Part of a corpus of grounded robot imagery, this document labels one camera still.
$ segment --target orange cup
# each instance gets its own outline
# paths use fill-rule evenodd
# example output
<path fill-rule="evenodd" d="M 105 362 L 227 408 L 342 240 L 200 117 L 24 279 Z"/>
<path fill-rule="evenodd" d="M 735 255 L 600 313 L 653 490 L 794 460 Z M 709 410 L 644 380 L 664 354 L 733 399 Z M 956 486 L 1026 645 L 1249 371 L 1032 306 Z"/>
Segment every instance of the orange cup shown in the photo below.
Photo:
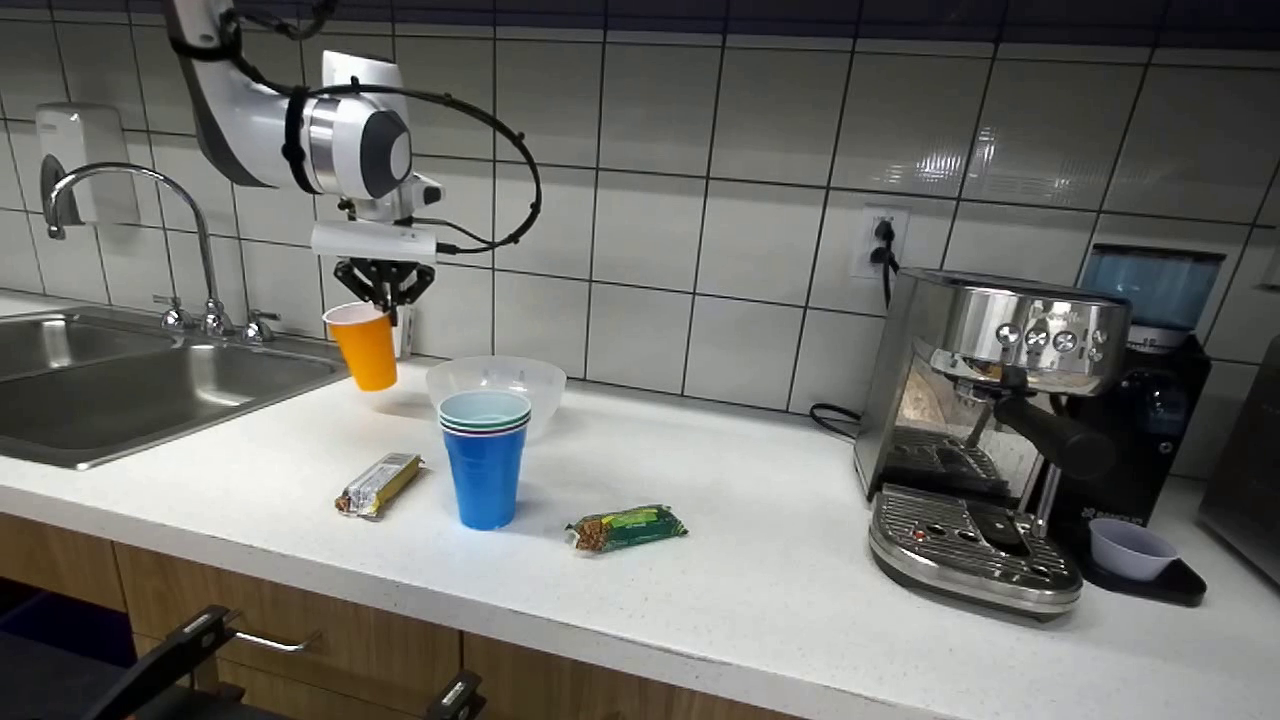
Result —
<path fill-rule="evenodd" d="M 324 313 L 330 342 L 358 391 L 378 391 L 395 382 L 390 318 L 370 302 L 334 302 Z"/>

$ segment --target wooden cabinet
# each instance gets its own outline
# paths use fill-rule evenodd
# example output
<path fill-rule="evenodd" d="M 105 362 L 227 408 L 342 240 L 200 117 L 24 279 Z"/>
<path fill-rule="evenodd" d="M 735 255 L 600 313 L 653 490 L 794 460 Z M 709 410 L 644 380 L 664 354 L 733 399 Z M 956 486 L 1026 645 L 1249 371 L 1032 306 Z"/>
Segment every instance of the wooden cabinet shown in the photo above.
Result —
<path fill-rule="evenodd" d="M 244 632 L 302 645 L 275 653 L 231 638 L 214 653 L 218 679 L 240 679 L 246 702 L 285 715 L 419 715 L 460 668 L 460 632 L 448 627 L 157 553 L 116 556 L 140 653 L 208 604 L 222 604 Z"/>
<path fill-rule="evenodd" d="M 124 610 L 107 541 L 0 514 L 0 576 Z"/>
<path fill-rule="evenodd" d="M 464 638 L 464 668 L 480 676 L 480 690 L 488 694 L 484 720 L 781 720 L 765 709 L 572 663 L 484 635 Z"/>

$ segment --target drawer handle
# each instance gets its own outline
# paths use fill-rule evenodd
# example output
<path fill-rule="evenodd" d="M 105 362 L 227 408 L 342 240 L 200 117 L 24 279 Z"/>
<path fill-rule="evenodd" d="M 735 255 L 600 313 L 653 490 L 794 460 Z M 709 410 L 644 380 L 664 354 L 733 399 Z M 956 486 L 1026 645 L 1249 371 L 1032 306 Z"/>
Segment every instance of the drawer handle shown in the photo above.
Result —
<path fill-rule="evenodd" d="M 295 655 L 295 653 L 308 649 L 302 638 L 300 638 L 300 645 L 286 645 L 286 638 L 255 635 L 255 632 L 235 632 L 235 638 L 255 645 L 255 649 L 268 649 L 268 653 L 279 653 L 279 655 Z"/>

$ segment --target kitchen counter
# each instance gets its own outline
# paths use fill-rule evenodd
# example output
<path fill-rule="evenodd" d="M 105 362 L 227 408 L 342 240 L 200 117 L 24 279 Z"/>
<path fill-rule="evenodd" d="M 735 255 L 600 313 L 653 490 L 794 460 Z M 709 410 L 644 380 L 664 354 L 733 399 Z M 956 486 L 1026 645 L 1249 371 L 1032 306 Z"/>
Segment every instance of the kitchen counter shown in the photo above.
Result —
<path fill-rule="evenodd" d="M 1274 715 L 1274 593 L 1187 521 L 1187 482 L 1157 527 L 1207 579 L 1200 607 L 1086 587 L 1040 622 L 887 579 L 853 445 L 804 418 L 572 382 L 515 525 L 466 533 L 427 417 L 404 362 L 378 399 L 341 380 L 93 470 L 0 460 L 0 513 L 794 715 Z M 430 477 L 378 525 L 341 514 L 400 447 Z M 647 498 L 691 536 L 565 542 Z"/>

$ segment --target blue cup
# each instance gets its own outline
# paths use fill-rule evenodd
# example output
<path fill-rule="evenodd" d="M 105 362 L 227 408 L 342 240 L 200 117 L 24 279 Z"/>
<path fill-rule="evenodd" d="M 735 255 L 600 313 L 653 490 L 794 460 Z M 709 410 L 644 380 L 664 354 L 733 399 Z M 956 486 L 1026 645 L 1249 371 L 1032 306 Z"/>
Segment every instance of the blue cup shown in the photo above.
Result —
<path fill-rule="evenodd" d="M 509 391 L 460 391 L 439 404 L 439 427 L 464 527 L 512 525 L 527 399 Z"/>

